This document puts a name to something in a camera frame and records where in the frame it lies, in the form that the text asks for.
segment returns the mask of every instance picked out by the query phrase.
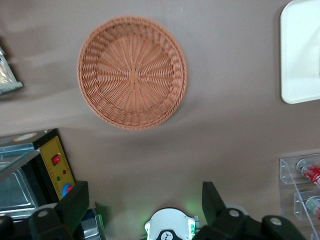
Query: screw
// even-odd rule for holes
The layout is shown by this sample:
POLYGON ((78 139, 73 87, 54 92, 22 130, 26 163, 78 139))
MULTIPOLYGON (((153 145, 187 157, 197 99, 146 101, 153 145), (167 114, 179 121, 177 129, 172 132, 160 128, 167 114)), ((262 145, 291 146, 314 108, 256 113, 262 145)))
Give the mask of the screw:
POLYGON ((282 221, 276 217, 272 217, 270 218, 270 222, 276 226, 281 226, 282 225, 282 221))
POLYGON ((48 211, 47 210, 43 210, 43 211, 38 213, 38 217, 42 218, 42 217, 46 216, 47 214, 48 214, 48 211))
POLYGON ((237 218, 237 217, 240 216, 240 213, 239 213, 238 211, 234 210, 234 209, 230 210, 230 211, 229 211, 229 214, 230 214, 232 217, 235 217, 235 218, 237 218))

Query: yellow control panel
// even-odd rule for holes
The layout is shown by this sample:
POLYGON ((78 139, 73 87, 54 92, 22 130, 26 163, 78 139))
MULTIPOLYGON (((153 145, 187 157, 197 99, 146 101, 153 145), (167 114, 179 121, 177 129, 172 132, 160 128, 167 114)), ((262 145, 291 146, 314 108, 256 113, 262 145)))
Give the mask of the yellow control panel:
POLYGON ((56 136, 40 147, 40 153, 55 192, 61 200, 75 185, 65 153, 56 136))

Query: basket rim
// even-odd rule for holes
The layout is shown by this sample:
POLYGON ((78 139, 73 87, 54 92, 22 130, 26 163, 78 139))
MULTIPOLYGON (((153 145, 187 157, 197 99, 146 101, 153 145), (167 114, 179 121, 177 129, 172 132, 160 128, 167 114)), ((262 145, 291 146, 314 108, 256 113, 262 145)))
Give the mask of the basket rim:
POLYGON ((153 19, 150 18, 146 18, 144 16, 139 16, 139 15, 122 15, 122 16, 116 16, 113 17, 105 22, 103 22, 102 24, 100 24, 99 26, 97 26, 95 29, 93 29, 91 31, 91 33, 88 35, 88 37, 86 38, 86 40, 84 41, 80 53, 78 55, 78 60, 77 60, 77 81, 78 84, 80 86, 80 92, 83 96, 83 98, 85 99, 85 102, 87 103, 87 105, 89 106, 89 108, 96 114, 98 115, 99 118, 101 118, 102 120, 104 120, 105 122, 121 128, 121 129, 125 129, 125 130, 146 130, 149 128, 153 128, 156 127, 162 123, 164 123, 165 121, 167 121, 170 117, 172 117, 172 115, 177 111, 177 109, 179 108, 179 106, 182 103, 182 100, 186 94, 187 91, 187 85, 188 85, 188 66, 187 66, 187 61, 186 61, 186 57, 185 54, 180 46, 180 44, 178 43, 178 41, 176 40, 176 38, 170 33, 170 31, 168 31, 164 26, 162 26, 160 23, 156 22, 153 19), (82 63, 84 60, 84 56, 85 56, 85 52, 86 49, 88 48, 89 44, 105 29, 116 26, 116 25, 121 25, 121 24, 125 24, 125 23, 133 23, 133 24, 141 24, 141 23, 145 23, 149 26, 151 26, 153 29, 156 29, 157 31, 159 31, 161 34, 166 35, 167 39, 170 41, 170 44, 172 44, 175 48, 176 53, 178 53, 180 61, 181 61, 181 82, 183 83, 182 87, 181 87, 181 91, 179 94, 179 97, 177 98, 177 104, 174 104, 171 108, 168 108, 167 111, 165 111, 164 113, 169 113, 166 114, 164 117, 159 118, 156 121, 153 122, 148 122, 145 125, 138 125, 138 126, 133 126, 133 125, 124 125, 124 124, 120 124, 117 122, 114 122, 108 118, 106 118, 105 116, 102 115, 102 113, 100 111, 98 111, 96 109, 96 106, 92 103, 92 101, 90 101, 86 90, 84 89, 83 86, 83 82, 82 82, 82 63))

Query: green light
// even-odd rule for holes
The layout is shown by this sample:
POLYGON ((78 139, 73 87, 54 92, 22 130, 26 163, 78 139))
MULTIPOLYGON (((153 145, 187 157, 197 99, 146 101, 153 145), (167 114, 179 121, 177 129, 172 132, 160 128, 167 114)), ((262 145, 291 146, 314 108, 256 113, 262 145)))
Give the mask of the green light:
POLYGON ((195 220, 189 218, 188 219, 188 226, 189 226, 189 239, 191 240, 195 236, 195 220))

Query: wicker basket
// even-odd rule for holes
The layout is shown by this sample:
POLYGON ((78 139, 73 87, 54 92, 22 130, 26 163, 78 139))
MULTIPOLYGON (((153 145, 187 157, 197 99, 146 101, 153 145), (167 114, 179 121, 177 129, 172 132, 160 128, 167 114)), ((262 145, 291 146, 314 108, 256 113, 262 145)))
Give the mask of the wicker basket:
POLYGON ((78 60, 78 82, 89 107, 106 122, 144 130, 179 107, 188 70, 175 38, 153 20, 122 16, 96 28, 78 60))

